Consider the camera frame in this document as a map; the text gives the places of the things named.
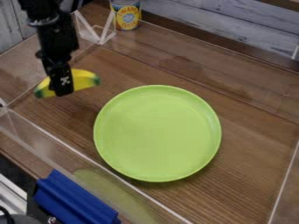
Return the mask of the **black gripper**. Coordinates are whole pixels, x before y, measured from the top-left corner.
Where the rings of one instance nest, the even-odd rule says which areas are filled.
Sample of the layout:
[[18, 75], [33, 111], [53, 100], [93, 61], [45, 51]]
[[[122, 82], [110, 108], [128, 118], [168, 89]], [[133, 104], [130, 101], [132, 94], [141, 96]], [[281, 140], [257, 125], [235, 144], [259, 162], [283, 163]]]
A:
[[33, 27], [40, 43], [36, 57], [41, 60], [50, 78], [49, 90], [57, 96], [68, 95], [73, 92], [73, 79], [66, 62], [80, 46], [72, 16], [60, 12], [53, 17], [34, 20]]

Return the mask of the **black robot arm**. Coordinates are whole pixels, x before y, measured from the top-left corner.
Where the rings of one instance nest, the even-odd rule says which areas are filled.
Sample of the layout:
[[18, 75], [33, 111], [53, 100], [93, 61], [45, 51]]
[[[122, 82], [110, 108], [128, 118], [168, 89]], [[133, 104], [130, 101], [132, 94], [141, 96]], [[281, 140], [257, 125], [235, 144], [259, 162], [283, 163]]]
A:
[[40, 50], [36, 58], [49, 78], [49, 90], [57, 96], [74, 90], [70, 54], [80, 48], [70, 14], [61, 10], [61, 0], [17, 0], [26, 22], [36, 29]]

